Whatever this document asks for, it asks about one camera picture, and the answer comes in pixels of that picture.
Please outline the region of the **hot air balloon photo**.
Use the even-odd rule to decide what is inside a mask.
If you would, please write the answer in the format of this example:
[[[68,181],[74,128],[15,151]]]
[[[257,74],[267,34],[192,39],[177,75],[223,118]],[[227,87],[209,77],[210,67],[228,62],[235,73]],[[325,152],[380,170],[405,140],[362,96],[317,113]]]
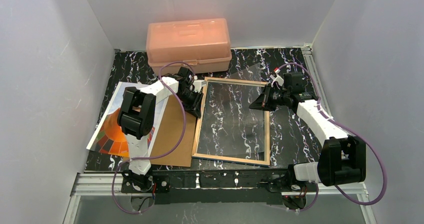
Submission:
[[[99,153],[129,157],[129,145],[121,127],[118,126],[119,109],[123,102],[125,88],[136,87],[141,89],[147,84],[119,82],[111,97],[111,100],[103,114],[98,127],[90,139],[87,149]],[[148,154],[151,154],[155,140],[158,136],[161,120],[167,106],[168,97],[157,102],[155,106],[154,123],[152,130],[147,136]]]

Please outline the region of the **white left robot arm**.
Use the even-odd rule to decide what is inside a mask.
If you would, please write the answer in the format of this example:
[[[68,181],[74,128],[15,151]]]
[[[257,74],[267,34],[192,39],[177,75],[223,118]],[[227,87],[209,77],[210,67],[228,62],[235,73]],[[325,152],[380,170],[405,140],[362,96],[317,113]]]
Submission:
[[[205,80],[199,80],[193,68],[182,63],[176,74],[159,74],[158,81],[143,87],[127,87],[117,116],[117,124],[125,135],[129,148],[129,169],[137,175],[146,175],[151,168],[151,160],[165,157],[177,149],[186,131],[187,114],[201,117],[200,107]],[[168,152],[150,156],[148,136],[153,128],[155,109],[158,103],[174,96],[182,111],[183,126],[179,140]]]

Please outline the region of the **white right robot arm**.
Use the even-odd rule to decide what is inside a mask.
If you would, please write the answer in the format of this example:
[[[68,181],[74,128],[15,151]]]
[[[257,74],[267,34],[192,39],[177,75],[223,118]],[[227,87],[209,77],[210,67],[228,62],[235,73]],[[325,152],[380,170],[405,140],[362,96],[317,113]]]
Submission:
[[[249,108],[275,111],[277,106],[291,109],[313,132],[321,144],[317,162],[292,164],[285,182],[288,185],[315,182],[325,186],[362,182],[366,177],[366,144],[330,122],[319,109],[319,99],[307,92],[301,73],[273,77]]]

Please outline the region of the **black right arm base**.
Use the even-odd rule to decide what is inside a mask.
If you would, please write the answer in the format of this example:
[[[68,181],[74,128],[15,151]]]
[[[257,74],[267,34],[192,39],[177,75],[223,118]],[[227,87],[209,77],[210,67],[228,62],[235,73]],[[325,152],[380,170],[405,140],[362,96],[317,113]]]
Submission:
[[[299,181],[288,174],[268,181],[265,187],[271,193],[279,192],[286,210],[297,213],[313,207],[319,195],[319,186],[316,182]],[[315,191],[315,194],[308,204],[307,194],[309,191]]]

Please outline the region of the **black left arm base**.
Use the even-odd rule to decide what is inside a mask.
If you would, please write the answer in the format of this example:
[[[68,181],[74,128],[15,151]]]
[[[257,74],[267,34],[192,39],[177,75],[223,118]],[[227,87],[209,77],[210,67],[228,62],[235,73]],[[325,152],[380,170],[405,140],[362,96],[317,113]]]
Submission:
[[[131,203],[139,212],[150,208],[155,203],[157,194],[168,193],[171,187],[168,177],[154,176],[151,172],[139,175],[131,170],[124,170],[121,174],[121,192],[131,195]]]

